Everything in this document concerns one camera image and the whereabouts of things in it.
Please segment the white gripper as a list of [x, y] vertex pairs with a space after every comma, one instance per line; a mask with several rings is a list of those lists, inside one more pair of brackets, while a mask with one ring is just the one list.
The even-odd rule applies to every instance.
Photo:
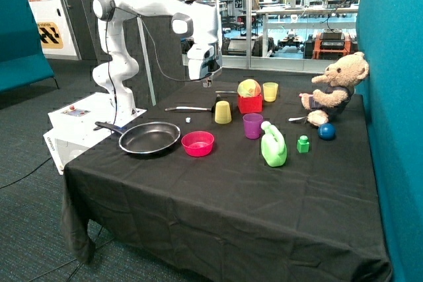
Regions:
[[[218, 43], [194, 44], [187, 53], [190, 80], [205, 79], [206, 75], [217, 75], [222, 68], [222, 55]], [[203, 87], [212, 85], [212, 80], [203, 81]]]

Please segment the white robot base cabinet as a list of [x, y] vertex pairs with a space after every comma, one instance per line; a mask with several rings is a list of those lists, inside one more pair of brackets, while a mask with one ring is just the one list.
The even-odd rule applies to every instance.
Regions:
[[44, 140], [58, 173], [63, 174], [67, 163], [112, 134], [109, 129], [96, 129], [96, 122], [124, 127], [144, 112], [138, 108], [135, 114], [116, 120], [111, 97], [102, 92], [50, 112], [52, 129], [44, 134]]

